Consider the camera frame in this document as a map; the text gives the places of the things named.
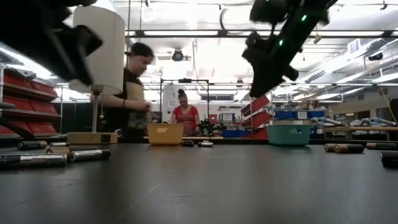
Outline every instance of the wooden block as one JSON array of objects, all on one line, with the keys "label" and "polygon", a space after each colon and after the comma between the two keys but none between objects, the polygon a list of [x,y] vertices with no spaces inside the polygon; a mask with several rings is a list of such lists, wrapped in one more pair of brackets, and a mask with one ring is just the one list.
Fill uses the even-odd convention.
[{"label": "wooden block", "polygon": [[68,133],[70,144],[116,144],[117,133]]}]

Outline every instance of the table surface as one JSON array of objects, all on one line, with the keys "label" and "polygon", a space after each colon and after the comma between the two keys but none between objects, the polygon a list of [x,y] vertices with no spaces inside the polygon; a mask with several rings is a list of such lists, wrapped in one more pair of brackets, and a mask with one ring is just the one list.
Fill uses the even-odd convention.
[{"label": "table surface", "polygon": [[398,171],[379,151],[108,147],[108,161],[0,172],[1,223],[396,222]]}]

